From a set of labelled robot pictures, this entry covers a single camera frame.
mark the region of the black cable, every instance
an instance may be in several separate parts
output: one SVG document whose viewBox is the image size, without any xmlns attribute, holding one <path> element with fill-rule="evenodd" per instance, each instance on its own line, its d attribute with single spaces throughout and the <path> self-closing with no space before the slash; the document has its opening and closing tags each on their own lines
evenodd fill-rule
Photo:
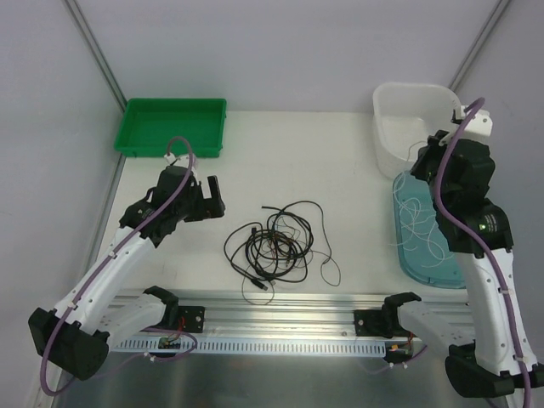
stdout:
<svg viewBox="0 0 544 408">
<path fill-rule="evenodd" d="M 292 211 L 287 211 L 291 207 L 304 203 L 312 204 L 320 210 L 321 228 L 323 230 L 323 236 L 325 237 L 328 253 L 312 249 L 315 238 L 308 220 Z M 301 200 L 288 204 L 283 208 L 263 206 L 262 209 L 275 211 L 267 218 L 266 228 L 259 222 L 244 224 L 238 229 L 235 229 L 227 237 L 223 245 L 224 256 L 229 261 L 232 269 L 244 277 L 244 281 L 245 279 L 248 279 L 254 286 L 264 291 L 268 291 L 268 286 L 273 286 L 274 281 L 282 281 L 285 283 L 303 282 L 308 277 L 308 265 L 313 260 L 315 252 L 326 257 L 320 266 L 320 274 L 323 281 L 329 286 L 340 286 L 340 283 L 342 282 L 342 272 L 337 262 L 332 258 L 332 248 L 325 229 L 325 214 L 323 208 L 317 202 Z M 288 225 L 286 219 L 290 219 L 294 226 Z M 229 255 L 227 253 L 229 241 L 234 235 L 248 227 L 252 227 L 249 237 L 235 249 L 232 255 Z M 281 230 L 284 228 L 289 229 L 291 233 Z M 249 264 L 246 268 L 241 267 L 235 261 L 236 256 L 241 251 L 244 253 L 246 262 Z M 331 283 L 323 274 L 323 266 L 329 261 L 332 261 L 337 267 L 337 283 Z M 286 276 L 294 269 L 302 269 L 303 276 L 298 279 L 286 278 Z M 242 296 L 244 296 L 244 281 L 242 282 Z"/>
</svg>

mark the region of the white wall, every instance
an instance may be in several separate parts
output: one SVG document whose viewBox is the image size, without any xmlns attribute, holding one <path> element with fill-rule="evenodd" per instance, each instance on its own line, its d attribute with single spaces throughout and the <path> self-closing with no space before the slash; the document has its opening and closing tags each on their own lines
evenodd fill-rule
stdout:
<svg viewBox="0 0 544 408">
<path fill-rule="evenodd" d="M 121 112 L 60 0 L 0 6 L 0 405 L 29 399 L 27 320 L 81 275 Z"/>
<path fill-rule="evenodd" d="M 386 81 L 447 85 L 496 0 L 80 0 L 127 98 L 369 111 Z"/>
<path fill-rule="evenodd" d="M 544 2 L 513 2 L 458 92 L 464 103 L 486 97 L 496 161 L 490 197 L 510 218 L 514 270 L 525 328 L 544 360 Z"/>
</svg>

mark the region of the white plastic container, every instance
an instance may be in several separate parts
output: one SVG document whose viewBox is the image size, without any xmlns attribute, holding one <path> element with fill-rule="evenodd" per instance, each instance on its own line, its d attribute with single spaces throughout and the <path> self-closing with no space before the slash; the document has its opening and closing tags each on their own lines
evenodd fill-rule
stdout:
<svg viewBox="0 0 544 408">
<path fill-rule="evenodd" d="M 387 82 L 376 88 L 374 101 L 374 147 L 380 171 L 390 179 L 409 170 L 417 151 L 429 135 L 450 131 L 453 110 L 461 106 L 448 88 L 426 83 Z"/>
</svg>

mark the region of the white table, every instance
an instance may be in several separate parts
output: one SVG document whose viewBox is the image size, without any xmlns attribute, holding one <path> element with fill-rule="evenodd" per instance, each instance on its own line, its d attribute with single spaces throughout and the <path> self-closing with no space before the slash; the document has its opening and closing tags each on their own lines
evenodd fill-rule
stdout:
<svg viewBox="0 0 544 408">
<path fill-rule="evenodd" d="M 413 291 L 423 298 L 464 303 L 464 290 L 421 285 L 399 267 L 394 243 L 392 180 L 382 176 L 372 145 L 371 116 L 351 113 L 229 112 L 224 148 L 216 159 L 200 159 L 201 180 L 217 175 L 226 214 L 221 219 L 181 223 L 134 271 L 126 289 L 158 285 L 184 292 L 240 294 L 242 278 L 223 255 L 228 234 L 252 220 L 265 221 L 262 205 L 283 207 L 297 200 L 319 202 L 326 217 L 333 257 L 342 285 L 320 277 L 322 256 L 300 284 L 276 285 L 278 293 L 301 295 L 386 295 Z M 166 166 L 161 158 L 128 158 L 122 171 L 101 251 L 110 242 L 125 209 L 156 185 Z M 295 213 L 312 224 L 314 249 L 326 252 L 315 207 Z M 229 247 L 235 247 L 235 241 Z M 329 263 L 331 281 L 336 271 Z M 246 292 L 258 292 L 251 284 Z"/>
</svg>

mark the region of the green tray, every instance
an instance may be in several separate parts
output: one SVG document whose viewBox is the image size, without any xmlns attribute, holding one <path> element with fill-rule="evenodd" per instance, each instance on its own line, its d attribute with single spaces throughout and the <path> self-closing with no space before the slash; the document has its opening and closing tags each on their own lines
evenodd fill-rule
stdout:
<svg viewBox="0 0 544 408">
<path fill-rule="evenodd" d="M 130 157 L 162 157 L 168 140 L 183 136 L 199 157 L 218 157 L 223 147 L 225 99 L 130 99 L 115 149 Z M 187 153 L 176 143 L 173 154 Z"/>
</svg>

